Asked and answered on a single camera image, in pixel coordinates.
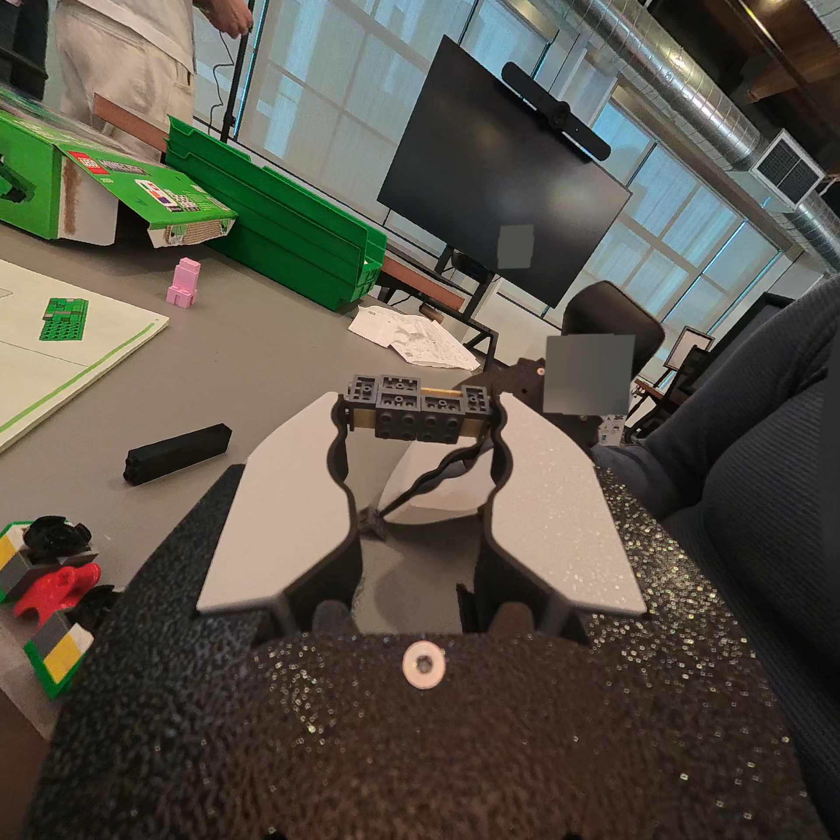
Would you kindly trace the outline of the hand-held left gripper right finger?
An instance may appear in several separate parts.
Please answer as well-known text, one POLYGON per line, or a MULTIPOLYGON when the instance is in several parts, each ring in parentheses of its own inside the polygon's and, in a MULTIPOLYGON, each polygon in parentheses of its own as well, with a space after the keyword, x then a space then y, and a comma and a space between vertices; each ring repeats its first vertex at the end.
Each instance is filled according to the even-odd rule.
POLYGON ((592 459, 509 392, 494 399, 478 554, 478 632, 508 603, 564 634, 573 616, 647 612, 592 459))

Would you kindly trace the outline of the tan and black brick assembly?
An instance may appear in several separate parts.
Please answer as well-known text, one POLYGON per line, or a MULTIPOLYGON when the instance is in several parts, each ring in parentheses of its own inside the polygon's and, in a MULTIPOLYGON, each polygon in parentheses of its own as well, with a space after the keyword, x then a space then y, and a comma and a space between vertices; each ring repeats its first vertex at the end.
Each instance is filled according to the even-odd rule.
POLYGON ((368 429, 379 439, 416 444, 422 455, 437 447, 445 465, 476 460, 492 446, 502 418, 483 385, 433 387, 397 374, 356 374, 329 415, 341 438, 368 429))

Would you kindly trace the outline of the person's right forearm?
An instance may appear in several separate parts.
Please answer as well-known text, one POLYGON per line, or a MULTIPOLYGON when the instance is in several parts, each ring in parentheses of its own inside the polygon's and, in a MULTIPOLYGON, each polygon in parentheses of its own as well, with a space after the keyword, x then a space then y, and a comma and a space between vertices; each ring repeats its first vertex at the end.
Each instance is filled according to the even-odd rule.
POLYGON ((826 378, 838 313, 835 276, 751 333, 641 444, 594 446, 595 465, 609 469, 657 520, 693 507, 731 446, 826 378))

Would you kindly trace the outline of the grey desk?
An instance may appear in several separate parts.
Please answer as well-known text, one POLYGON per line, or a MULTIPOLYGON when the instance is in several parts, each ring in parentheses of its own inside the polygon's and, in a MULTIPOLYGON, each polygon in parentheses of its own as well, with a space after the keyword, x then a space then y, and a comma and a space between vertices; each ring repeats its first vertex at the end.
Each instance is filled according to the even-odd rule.
MULTIPOLYGON (((416 373, 449 388, 456 371, 415 371, 392 350, 349 331, 330 313, 237 266, 206 246, 198 300, 165 303, 187 248, 152 249, 140 238, 100 248, 47 243, 2 225, 2 259, 160 314, 169 325, 2 453, 2 526, 55 513, 87 524, 103 579, 127 584, 227 466, 242 463, 279 425, 355 373, 416 373), (214 424, 233 435, 227 453, 171 476, 128 486, 129 449, 214 424)), ((441 539, 374 545, 365 540, 360 629, 458 633, 457 582, 470 585, 475 555, 441 539)), ((25 661, 25 623, 2 618, 2 745, 37 752, 56 707, 44 703, 25 661)))

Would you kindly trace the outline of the black office chair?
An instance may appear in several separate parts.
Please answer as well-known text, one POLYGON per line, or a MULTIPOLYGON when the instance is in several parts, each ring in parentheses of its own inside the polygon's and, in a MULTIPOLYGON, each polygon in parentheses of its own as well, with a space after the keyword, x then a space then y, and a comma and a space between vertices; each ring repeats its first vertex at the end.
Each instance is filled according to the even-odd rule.
POLYGON ((620 334, 634 338, 633 380, 665 341, 662 324, 610 281, 577 292, 565 307, 562 335, 620 334))

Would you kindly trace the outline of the white paper sheet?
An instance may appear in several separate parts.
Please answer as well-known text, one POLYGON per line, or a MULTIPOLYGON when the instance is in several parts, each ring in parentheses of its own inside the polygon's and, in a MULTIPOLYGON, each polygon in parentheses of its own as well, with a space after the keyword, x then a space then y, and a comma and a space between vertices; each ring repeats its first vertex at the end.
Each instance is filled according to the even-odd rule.
POLYGON ((436 369, 474 373, 481 363, 441 324, 420 314, 384 307, 360 307, 349 331, 397 352, 405 362, 436 369))

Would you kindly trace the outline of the small framed sign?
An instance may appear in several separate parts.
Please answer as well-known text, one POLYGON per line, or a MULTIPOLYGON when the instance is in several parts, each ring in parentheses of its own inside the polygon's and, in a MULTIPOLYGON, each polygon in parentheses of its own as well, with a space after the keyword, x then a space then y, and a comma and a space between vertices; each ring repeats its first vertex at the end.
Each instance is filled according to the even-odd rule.
POLYGON ((699 349, 708 352, 714 342, 713 336, 686 325, 668 353, 664 367, 669 371, 678 371, 690 351, 699 349))

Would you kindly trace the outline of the large black display screen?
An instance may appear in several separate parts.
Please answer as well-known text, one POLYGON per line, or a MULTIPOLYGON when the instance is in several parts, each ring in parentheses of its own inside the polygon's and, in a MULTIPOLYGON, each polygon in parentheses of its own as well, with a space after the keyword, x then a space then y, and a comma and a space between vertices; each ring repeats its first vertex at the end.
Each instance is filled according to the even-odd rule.
POLYGON ((630 196, 444 36, 377 201, 555 307, 630 196))

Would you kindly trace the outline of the brick car model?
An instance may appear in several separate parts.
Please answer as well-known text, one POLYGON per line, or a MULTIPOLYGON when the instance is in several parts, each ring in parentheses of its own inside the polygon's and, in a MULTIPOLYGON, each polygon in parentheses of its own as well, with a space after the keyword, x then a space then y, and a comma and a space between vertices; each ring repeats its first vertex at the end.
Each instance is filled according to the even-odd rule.
POLYGON ((83 523, 61 516, 12 521, 1 531, 1 603, 37 626, 24 653, 49 700, 63 697, 122 592, 102 584, 83 523))

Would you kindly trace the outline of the person's dark clothing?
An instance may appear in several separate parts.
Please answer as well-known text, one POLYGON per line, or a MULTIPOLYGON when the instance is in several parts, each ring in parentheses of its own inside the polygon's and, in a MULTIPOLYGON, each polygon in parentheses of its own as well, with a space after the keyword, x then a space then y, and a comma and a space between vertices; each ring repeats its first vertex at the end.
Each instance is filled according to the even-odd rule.
POLYGON ((664 519, 748 630, 792 730, 805 786, 838 838, 838 474, 823 453, 826 378, 712 467, 700 501, 664 519))

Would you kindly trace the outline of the pink brick figure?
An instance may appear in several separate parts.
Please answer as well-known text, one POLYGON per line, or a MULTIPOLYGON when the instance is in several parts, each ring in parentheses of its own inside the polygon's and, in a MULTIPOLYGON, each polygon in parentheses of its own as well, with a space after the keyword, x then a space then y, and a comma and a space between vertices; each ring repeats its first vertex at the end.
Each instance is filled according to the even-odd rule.
POLYGON ((197 282, 202 265, 199 261, 182 258, 175 267, 172 283, 165 300, 178 308, 189 308, 196 298, 197 282))

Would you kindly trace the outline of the open instruction booklet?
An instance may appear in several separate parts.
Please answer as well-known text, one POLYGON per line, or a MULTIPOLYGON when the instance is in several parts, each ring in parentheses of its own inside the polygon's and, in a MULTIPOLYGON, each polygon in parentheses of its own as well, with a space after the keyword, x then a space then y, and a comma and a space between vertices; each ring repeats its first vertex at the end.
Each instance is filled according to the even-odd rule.
POLYGON ((169 325, 165 315, 1 262, 1 449, 6 450, 169 325), (79 338, 43 339, 55 304, 79 338))

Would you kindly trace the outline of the black tripod pole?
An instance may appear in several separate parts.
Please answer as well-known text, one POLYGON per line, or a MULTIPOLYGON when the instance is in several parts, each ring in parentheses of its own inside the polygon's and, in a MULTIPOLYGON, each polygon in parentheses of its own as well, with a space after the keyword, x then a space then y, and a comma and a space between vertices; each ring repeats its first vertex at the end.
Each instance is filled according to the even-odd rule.
POLYGON ((219 140, 223 144, 227 144, 235 138, 238 130, 238 122, 245 105, 247 76, 257 41, 256 27, 259 22, 259 16, 256 14, 256 5, 257 1, 248 1, 248 10, 254 16, 255 22, 251 25, 248 35, 242 36, 239 40, 222 128, 219 133, 219 140))

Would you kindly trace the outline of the green toy brick box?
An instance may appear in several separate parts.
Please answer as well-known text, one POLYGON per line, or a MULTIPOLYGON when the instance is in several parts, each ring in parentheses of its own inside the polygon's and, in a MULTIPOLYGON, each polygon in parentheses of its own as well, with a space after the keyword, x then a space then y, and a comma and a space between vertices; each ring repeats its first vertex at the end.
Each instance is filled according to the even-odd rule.
POLYGON ((140 221, 152 246, 228 236, 237 213, 189 176, 136 160, 23 113, 2 111, 1 218, 46 240, 111 246, 119 216, 140 221))

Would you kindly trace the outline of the silver ventilation duct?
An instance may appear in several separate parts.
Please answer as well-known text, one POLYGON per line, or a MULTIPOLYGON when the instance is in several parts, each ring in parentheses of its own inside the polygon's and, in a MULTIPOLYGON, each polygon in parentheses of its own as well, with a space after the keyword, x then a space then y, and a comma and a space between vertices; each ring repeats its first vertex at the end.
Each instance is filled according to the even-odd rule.
POLYGON ((670 123, 712 163, 749 192, 768 197, 765 211, 801 247, 838 271, 838 216, 813 186, 792 202, 760 166, 774 149, 796 146, 778 133, 766 139, 734 101, 636 1, 570 1, 563 5, 597 55, 634 94, 670 123))

